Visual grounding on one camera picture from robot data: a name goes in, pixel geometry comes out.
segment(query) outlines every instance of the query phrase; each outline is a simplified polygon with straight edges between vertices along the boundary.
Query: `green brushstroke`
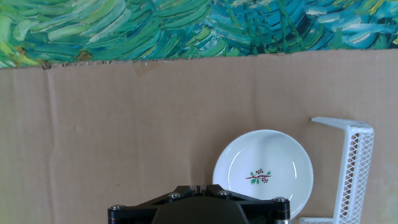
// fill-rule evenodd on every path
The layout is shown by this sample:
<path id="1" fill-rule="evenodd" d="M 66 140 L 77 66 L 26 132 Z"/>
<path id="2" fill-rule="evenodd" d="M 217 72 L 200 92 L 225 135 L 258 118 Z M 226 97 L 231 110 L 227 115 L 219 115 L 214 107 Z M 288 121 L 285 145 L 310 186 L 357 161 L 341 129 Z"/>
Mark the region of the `green brushstroke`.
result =
<path id="1" fill-rule="evenodd" d="M 391 0 L 0 0 L 0 67 L 396 48 L 397 9 Z"/>

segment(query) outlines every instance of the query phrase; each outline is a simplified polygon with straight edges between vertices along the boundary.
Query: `painting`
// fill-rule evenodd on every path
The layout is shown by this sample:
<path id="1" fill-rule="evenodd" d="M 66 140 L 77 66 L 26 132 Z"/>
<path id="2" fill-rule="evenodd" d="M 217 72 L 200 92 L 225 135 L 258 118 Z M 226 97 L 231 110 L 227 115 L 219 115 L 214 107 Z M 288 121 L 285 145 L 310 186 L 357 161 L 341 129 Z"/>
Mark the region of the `painting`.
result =
<path id="1" fill-rule="evenodd" d="M 0 68 L 398 46 L 391 0 L 0 0 Z"/>

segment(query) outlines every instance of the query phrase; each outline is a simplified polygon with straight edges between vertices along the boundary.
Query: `ceramic plate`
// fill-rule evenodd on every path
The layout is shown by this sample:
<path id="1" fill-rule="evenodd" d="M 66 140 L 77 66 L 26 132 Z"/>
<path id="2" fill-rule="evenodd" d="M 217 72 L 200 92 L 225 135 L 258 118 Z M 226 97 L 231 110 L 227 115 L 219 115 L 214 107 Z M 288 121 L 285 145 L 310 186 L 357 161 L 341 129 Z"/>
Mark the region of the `ceramic plate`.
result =
<path id="1" fill-rule="evenodd" d="M 258 130 L 229 144 L 218 158 L 213 184 L 239 194 L 269 200 L 290 200 L 290 217 L 310 197 L 313 171 L 304 148 L 287 134 Z"/>

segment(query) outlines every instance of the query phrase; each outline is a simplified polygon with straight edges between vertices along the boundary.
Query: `brown cardboard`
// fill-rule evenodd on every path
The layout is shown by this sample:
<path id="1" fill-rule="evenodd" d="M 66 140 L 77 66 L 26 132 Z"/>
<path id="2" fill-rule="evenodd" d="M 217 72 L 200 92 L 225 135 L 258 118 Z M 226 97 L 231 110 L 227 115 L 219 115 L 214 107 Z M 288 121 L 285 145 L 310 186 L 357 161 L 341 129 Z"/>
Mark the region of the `brown cardboard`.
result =
<path id="1" fill-rule="evenodd" d="M 343 132 L 314 116 L 374 127 L 361 223 L 394 223 L 397 57 L 327 51 L 0 70 L 0 223 L 106 223 L 112 204 L 210 184 L 224 147 L 256 129 L 303 145 L 314 186 L 299 217 L 331 217 Z"/>

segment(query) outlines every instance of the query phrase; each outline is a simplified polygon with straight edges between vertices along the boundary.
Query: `screw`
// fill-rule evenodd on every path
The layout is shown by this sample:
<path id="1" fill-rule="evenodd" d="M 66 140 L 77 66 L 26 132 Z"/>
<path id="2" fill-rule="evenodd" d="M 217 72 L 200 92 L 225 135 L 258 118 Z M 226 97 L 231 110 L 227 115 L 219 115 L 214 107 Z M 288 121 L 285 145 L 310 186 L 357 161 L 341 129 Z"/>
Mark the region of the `screw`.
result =
<path id="1" fill-rule="evenodd" d="M 227 190 L 220 190 L 219 192 L 217 192 L 217 194 L 218 194 L 219 196 L 227 196 L 227 195 L 229 195 L 229 191 L 227 191 Z"/>
<path id="2" fill-rule="evenodd" d="M 121 210 L 124 207 L 125 207 L 124 205 L 112 205 L 112 206 L 110 206 L 109 209 L 116 211 L 116 210 Z"/>
<path id="3" fill-rule="evenodd" d="M 275 202 L 285 202 L 287 199 L 286 198 L 284 198 L 284 197 L 276 197 L 276 198 L 274 198 L 274 201 Z"/>
<path id="4" fill-rule="evenodd" d="M 169 193 L 169 198 L 171 198 L 171 199 L 177 199 L 177 198 L 180 198 L 181 197 L 181 195 L 179 194 L 179 193 L 177 193 L 177 192 L 171 192 L 171 193 Z"/>

